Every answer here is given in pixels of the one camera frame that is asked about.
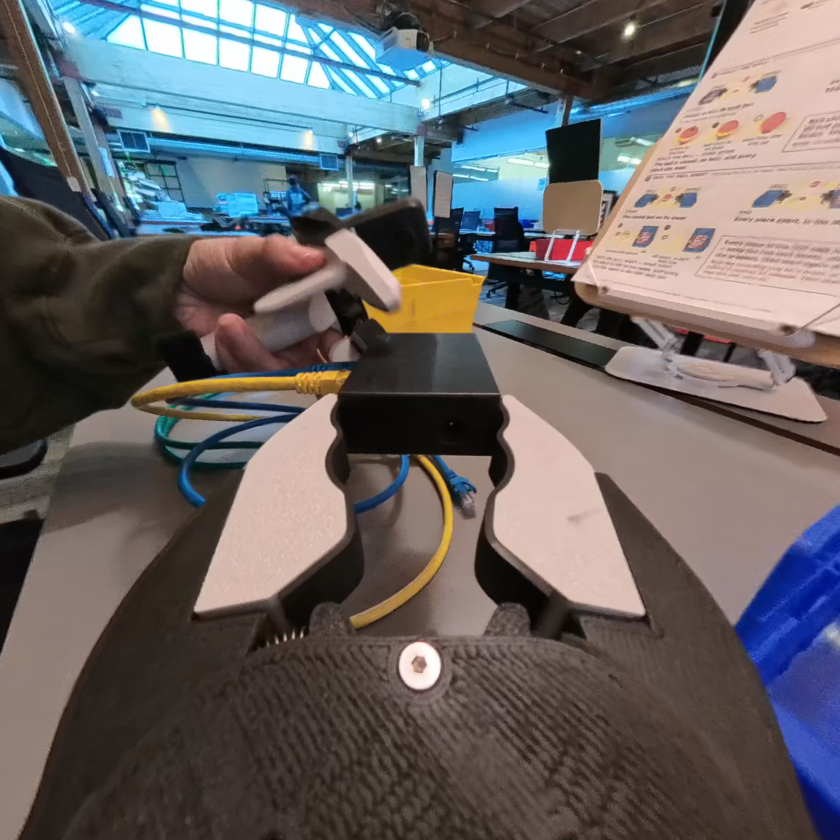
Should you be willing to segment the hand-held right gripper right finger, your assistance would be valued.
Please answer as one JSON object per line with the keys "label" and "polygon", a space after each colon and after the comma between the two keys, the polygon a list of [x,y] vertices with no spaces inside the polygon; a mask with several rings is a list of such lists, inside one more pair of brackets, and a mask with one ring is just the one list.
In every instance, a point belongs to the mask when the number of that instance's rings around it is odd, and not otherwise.
{"label": "hand-held right gripper right finger", "polygon": [[497,605],[637,621],[643,598],[589,461],[511,395],[500,399],[475,573]]}

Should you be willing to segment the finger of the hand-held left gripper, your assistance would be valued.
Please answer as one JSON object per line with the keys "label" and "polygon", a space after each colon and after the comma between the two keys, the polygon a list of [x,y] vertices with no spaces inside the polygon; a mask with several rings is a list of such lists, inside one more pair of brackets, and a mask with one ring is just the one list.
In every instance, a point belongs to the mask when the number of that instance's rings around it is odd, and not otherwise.
{"label": "finger of the hand-held left gripper", "polygon": [[340,288],[346,270],[317,270],[268,292],[254,303],[254,314],[268,314],[294,308],[326,291]]}
{"label": "finger of the hand-held left gripper", "polygon": [[338,279],[331,290],[346,290],[384,312],[400,309],[403,287],[385,262],[351,229],[338,230],[324,239],[323,248],[337,262]]}

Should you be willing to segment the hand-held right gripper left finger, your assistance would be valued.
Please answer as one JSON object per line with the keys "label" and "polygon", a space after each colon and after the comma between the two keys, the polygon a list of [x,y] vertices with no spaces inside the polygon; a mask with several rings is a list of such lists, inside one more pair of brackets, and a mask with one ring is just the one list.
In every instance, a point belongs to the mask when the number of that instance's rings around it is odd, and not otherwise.
{"label": "hand-held right gripper left finger", "polygon": [[309,621],[361,583],[338,397],[320,398],[248,462],[194,604],[197,618]]}

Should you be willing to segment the yellow plastic bin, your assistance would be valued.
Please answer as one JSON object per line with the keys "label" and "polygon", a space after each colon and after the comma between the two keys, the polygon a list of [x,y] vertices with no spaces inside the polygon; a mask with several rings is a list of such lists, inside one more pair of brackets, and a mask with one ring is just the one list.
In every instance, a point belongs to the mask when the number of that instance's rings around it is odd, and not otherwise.
{"label": "yellow plastic bin", "polygon": [[364,308],[388,333],[470,333],[473,329],[482,275],[431,266],[409,265],[393,270],[402,286],[402,306],[392,312],[368,303]]}

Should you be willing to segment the black network switch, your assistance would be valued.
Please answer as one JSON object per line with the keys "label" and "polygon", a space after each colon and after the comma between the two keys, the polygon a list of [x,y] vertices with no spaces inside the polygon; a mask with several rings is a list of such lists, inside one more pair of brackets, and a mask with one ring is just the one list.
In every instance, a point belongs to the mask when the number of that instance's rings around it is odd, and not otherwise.
{"label": "black network switch", "polygon": [[472,332],[386,334],[355,362],[334,418],[350,455],[488,457],[503,422]]}

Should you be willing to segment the person's left hand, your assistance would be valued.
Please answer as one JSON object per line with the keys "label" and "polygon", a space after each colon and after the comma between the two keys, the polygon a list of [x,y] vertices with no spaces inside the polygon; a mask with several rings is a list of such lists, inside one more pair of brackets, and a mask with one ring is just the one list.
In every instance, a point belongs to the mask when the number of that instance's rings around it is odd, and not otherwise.
{"label": "person's left hand", "polygon": [[286,282],[322,268],[320,250],[291,238],[201,238],[194,241],[175,298],[181,326],[211,335],[227,373],[268,372],[310,366],[328,359],[342,334],[327,330],[279,352],[270,352],[245,319],[254,303]]}

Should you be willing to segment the black office chair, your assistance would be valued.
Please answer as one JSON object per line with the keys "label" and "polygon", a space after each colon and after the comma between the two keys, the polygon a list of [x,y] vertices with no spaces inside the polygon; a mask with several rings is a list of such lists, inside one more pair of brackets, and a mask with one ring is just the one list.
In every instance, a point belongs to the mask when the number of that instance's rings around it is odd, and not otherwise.
{"label": "black office chair", "polygon": [[519,221],[518,206],[496,206],[493,211],[492,254],[521,253],[529,242]]}

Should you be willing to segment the red plastic bin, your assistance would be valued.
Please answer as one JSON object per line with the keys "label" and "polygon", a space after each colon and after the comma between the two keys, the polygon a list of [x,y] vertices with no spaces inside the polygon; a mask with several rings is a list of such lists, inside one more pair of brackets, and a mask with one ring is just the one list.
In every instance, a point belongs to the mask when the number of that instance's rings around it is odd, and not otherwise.
{"label": "red plastic bin", "polygon": [[537,261],[580,263],[592,246],[593,242],[587,238],[538,238],[532,241],[530,251]]}

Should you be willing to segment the wooden document stand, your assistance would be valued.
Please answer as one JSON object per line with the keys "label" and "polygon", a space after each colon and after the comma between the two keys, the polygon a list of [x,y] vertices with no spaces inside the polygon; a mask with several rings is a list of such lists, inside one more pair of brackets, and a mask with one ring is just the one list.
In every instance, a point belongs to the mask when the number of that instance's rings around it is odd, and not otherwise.
{"label": "wooden document stand", "polygon": [[807,423],[826,420],[794,361],[838,368],[838,168],[786,153],[646,153],[576,273],[581,299],[630,316],[653,349],[618,379]]}
{"label": "wooden document stand", "polygon": [[602,197],[598,180],[548,184],[542,195],[542,230],[596,235],[601,226]]}

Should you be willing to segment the ceiling heater unit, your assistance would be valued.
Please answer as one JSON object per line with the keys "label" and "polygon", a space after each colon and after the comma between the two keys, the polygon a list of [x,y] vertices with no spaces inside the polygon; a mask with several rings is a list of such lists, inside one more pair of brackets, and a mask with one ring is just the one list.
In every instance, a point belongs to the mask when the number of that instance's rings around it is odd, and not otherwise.
{"label": "ceiling heater unit", "polygon": [[431,55],[432,42],[420,28],[391,27],[374,43],[374,60],[378,65],[399,71],[414,70]]}

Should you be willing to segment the black monitor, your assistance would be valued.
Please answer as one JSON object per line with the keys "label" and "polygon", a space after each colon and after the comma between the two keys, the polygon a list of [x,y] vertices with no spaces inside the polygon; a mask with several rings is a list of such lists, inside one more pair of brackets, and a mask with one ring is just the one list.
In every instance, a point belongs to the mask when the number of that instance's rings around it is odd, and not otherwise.
{"label": "black monitor", "polygon": [[602,147],[602,121],[591,119],[545,132],[548,183],[596,181]]}

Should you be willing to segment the blue plastic bin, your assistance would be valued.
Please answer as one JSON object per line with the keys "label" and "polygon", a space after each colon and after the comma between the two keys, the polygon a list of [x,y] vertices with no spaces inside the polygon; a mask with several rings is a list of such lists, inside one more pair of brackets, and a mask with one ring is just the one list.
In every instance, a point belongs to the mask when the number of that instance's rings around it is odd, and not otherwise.
{"label": "blue plastic bin", "polygon": [[839,508],[784,552],[736,624],[820,838],[839,838]]}

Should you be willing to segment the printed instruction sheet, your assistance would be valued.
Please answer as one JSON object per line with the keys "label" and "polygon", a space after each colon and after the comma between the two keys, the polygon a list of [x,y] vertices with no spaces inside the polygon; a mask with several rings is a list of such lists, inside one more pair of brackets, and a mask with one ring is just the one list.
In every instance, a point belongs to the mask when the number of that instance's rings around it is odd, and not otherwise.
{"label": "printed instruction sheet", "polygon": [[577,280],[838,337],[839,2],[755,2],[636,170]]}

